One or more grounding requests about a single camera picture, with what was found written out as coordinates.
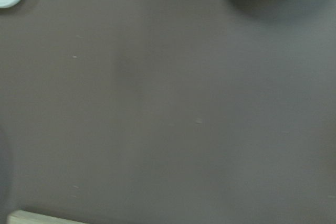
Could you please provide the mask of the wooden cutting board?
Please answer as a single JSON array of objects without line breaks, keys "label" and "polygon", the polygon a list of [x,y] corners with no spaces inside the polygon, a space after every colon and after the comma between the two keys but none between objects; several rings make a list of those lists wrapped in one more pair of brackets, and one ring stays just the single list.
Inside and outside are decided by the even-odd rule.
[{"label": "wooden cutting board", "polygon": [[7,217],[8,224],[83,224],[83,222],[67,220],[52,216],[36,214],[23,210],[16,210]]}]

